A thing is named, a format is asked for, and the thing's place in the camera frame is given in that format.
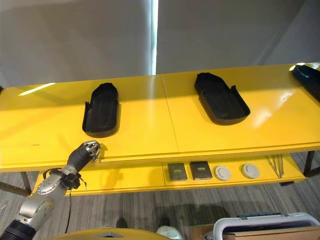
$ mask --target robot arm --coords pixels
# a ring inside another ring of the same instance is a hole
[[[78,172],[90,160],[98,157],[100,148],[95,140],[84,142],[70,154],[65,167],[51,171],[36,192],[24,201],[18,215],[5,229],[0,240],[32,240],[50,218],[57,203],[64,198],[66,191],[79,187],[81,175]]]

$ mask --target white wall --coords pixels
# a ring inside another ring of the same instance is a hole
[[[157,73],[320,62],[319,9],[318,0],[160,0]]]
[[[7,86],[148,75],[150,2],[1,0]]]

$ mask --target black plastic tray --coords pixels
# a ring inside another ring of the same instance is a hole
[[[295,65],[292,74],[320,103],[320,71],[306,65]]]
[[[112,83],[103,83],[85,102],[82,130],[93,138],[105,138],[118,129],[119,100],[118,91]]]
[[[236,86],[229,88],[219,76],[209,72],[199,73],[194,87],[203,108],[211,121],[216,124],[236,124],[250,114],[250,109],[238,93]]]

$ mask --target round white cap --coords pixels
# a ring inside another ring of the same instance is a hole
[[[242,173],[246,177],[251,178],[251,179],[256,179],[260,175],[259,169],[253,164],[245,164],[245,165],[243,165]]]
[[[226,166],[217,166],[214,170],[215,176],[223,181],[227,181],[231,178],[231,172]]]

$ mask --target cardboard box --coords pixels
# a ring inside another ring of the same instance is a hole
[[[191,240],[202,240],[203,235],[212,229],[212,224],[190,227]],[[229,232],[223,235],[223,240],[270,240],[273,238],[279,240],[320,240],[320,226]]]

